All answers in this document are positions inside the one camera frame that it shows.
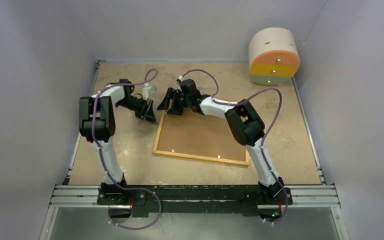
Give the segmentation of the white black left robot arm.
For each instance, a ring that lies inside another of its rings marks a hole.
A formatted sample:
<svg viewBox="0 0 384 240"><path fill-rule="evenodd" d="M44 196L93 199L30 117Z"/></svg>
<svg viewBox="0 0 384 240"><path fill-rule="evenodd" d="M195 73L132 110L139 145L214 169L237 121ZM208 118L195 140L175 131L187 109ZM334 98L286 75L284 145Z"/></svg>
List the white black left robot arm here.
<svg viewBox="0 0 384 240"><path fill-rule="evenodd" d="M116 133L114 109L123 107L134 112L136 118L157 124L154 101L149 94L156 89L146 82L142 93L136 97L136 84L128 79L109 83L102 91L79 100L79 132L94 147L102 170L99 201L114 201L122 205L131 199L137 190L129 188L119 165L113 137Z"/></svg>

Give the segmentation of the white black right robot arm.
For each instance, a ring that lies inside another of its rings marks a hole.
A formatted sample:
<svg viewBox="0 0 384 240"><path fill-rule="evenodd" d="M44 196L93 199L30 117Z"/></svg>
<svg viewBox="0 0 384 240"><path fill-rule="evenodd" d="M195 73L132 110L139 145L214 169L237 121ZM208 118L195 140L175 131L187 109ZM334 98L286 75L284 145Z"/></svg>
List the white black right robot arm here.
<svg viewBox="0 0 384 240"><path fill-rule="evenodd" d="M219 100L202 94L192 79L177 80L178 88L168 88L158 105L169 115L182 115L185 108L194 113L214 116L227 121L233 138L244 146L257 172L260 196L268 204L274 203L288 192L268 154L265 140L269 131L248 99L239 102Z"/></svg>

